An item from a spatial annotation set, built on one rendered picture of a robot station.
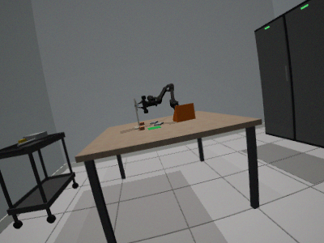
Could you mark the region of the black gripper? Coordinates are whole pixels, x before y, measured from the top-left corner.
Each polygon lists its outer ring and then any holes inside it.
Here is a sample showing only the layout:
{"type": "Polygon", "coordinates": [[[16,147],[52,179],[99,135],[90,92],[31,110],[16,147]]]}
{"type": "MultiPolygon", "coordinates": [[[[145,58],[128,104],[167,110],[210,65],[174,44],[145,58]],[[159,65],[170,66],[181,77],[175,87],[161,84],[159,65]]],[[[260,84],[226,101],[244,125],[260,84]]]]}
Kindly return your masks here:
{"type": "Polygon", "coordinates": [[[142,100],[141,100],[141,102],[139,102],[139,104],[144,103],[144,107],[138,107],[138,108],[144,109],[143,110],[144,113],[148,113],[147,107],[152,106],[152,103],[151,103],[151,101],[146,101],[145,102],[146,96],[141,96],[141,97],[142,97],[142,100]]]}

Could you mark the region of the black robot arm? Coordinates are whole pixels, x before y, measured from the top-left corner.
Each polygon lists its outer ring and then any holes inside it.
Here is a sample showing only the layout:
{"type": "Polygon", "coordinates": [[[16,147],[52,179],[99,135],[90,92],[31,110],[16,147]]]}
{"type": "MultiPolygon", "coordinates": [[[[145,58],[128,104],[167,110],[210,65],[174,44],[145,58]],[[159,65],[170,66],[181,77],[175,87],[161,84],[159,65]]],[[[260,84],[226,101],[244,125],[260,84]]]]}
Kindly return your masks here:
{"type": "Polygon", "coordinates": [[[161,104],[162,98],[165,94],[165,92],[170,92],[171,93],[171,100],[170,100],[170,106],[175,110],[175,106],[178,106],[178,101],[174,99],[174,84],[170,83],[167,86],[163,87],[163,90],[161,91],[160,95],[157,97],[153,96],[148,96],[147,99],[148,101],[151,101],[152,106],[155,105],[157,106],[158,104],[161,104]],[[167,89],[169,87],[169,89],[167,89]]]}

